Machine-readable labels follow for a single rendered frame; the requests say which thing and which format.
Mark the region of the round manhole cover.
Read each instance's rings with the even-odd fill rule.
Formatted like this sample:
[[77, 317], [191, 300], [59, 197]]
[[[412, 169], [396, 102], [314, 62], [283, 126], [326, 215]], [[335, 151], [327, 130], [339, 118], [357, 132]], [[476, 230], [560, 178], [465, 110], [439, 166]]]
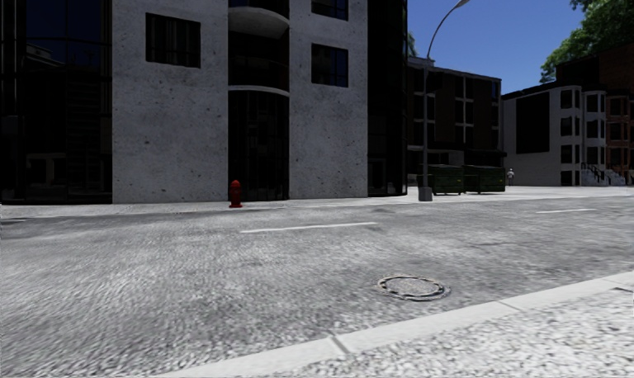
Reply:
[[400, 300], [425, 302], [440, 300], [451, 294], [451, 288], [440, 281], [422, 276], [394, 275], [381, 278], [377, 290]]

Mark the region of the red brick building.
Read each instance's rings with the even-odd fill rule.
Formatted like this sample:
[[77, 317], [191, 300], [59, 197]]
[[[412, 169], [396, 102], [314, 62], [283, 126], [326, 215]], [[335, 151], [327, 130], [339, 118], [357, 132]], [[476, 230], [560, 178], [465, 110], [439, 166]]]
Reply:
[[634, 186], [634, 42], [558, 64], [556, 80], [581, 86], [581, 170]]

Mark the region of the dark green dumpster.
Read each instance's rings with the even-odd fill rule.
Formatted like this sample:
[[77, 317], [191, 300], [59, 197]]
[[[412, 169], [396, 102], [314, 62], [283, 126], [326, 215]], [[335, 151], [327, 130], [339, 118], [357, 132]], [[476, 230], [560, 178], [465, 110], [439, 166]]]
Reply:
[[464, 165], [464, 185], [466, 192], [504, 192], [504, 168], [492, 166]]
[[423, 179], [426, 178], [428, 186], [432, 188], [434, 195], [438, 193], [457, 193], [458, 195], [465, 192], [464, 185], [464, 168], [462, 166], [452, 166], [446, 164], [429, 164], [428, 174], [418, 174], [416, 177], [417, 185], [423, 186]]

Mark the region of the trees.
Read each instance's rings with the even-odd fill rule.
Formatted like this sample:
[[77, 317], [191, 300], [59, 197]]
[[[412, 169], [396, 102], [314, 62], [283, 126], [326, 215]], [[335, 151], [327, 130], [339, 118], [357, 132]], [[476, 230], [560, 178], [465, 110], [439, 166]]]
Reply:
[[634, 0], [570, 0], [584, 18], [541, 66], [540, 83], [556, 79], [556, 66], [634, 42]]

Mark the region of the dark brown building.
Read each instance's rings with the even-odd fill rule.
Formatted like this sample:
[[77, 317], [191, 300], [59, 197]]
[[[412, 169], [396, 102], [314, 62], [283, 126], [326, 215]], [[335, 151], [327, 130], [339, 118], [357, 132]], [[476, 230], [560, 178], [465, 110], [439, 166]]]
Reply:
[[[408, 58], [407, 175], [423, 171], [423, 61]], [[433, 66], [428, 69], [428, 163], [502, 167], [501, 80]]]

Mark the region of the grey street lamp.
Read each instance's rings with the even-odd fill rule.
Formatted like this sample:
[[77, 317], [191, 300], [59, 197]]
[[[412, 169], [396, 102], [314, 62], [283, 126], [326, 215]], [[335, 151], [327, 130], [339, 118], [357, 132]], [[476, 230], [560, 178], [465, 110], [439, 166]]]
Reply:
[[442, 27], [445, 20], [459, 7], [466, 5], [470, 0], [459, 0], [453, 7], [444, 15], [442, 20], [438, 23], [432, 39], [429, 42], [426, 57], [423, 61], [423, 185], [419, 188], [419, 201], [432, 201], [433, 190], [428, 184], [428, 69], [434, 66], [434, 60], [431, 58], [431, 50], [436, 36]]

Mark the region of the pale concrete building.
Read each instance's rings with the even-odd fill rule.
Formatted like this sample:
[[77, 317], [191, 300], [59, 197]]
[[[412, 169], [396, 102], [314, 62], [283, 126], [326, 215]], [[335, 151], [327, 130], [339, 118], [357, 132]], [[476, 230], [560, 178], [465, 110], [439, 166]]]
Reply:
[[0, 203], [405, 194], [408, 0], [0, 0]]

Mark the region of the white rendered building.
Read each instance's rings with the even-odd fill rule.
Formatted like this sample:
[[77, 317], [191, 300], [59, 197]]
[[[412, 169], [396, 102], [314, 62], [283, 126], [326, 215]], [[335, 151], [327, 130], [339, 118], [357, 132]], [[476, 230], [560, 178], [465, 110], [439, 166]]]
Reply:
[[581, 86], [547, 83], [502, 97], [504, 163], [522, 186], [607, 187], [581, 170]]

